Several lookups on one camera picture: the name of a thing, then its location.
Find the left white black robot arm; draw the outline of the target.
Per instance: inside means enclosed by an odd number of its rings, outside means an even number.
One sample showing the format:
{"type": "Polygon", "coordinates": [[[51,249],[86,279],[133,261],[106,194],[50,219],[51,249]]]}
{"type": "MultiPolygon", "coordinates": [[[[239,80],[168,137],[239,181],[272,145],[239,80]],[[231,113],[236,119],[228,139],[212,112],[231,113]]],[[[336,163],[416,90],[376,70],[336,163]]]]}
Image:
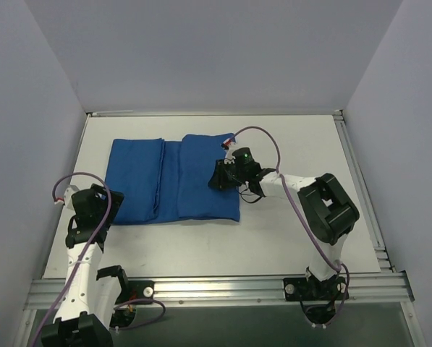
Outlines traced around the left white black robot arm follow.
{"type": "Polygon", "coordinates": [[[121,266],[99,265],[123,199],[97,184],[66,189],[64,202],[74,213],[65,239],[67,278],[53,322],[41,328],[43,346],[112,346],[114,305],[129,297],[130,285],[121,266]]]}

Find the blue surgical cloth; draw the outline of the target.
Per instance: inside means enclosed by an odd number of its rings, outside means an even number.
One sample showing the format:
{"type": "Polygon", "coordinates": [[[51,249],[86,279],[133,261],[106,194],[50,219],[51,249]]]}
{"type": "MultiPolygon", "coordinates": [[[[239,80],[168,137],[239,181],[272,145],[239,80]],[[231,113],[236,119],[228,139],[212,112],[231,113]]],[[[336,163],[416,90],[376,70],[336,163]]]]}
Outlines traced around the blue surgical cloth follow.
{"type": "Polygon", "coordinates": [[[209,187],[221,144],[230,134],[187,134],[180,141],[115,139],[106,169],[106,184],[124,195],[114,219],[118,226],[181,220],[240,220],[235,188],[209,187]]]}

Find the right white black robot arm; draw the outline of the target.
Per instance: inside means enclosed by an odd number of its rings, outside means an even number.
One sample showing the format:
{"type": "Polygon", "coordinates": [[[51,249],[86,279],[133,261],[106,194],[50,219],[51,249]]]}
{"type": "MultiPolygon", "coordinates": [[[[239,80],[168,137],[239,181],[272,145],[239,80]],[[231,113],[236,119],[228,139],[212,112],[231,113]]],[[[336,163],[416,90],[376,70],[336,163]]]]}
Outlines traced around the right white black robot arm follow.
{"type": "Polygon", "coordinates": [[[337,178],[284,175],[264,168],[247,147],[225,142],[225,158],[216,161],[208,186],[219,191],[246,187],[259,198],[287,199],[315,247],[306,273],[305,289],[313,298],[331,290],[331,278],[342,269],[341,254],[347,235],[360,214],[337,178]]]}

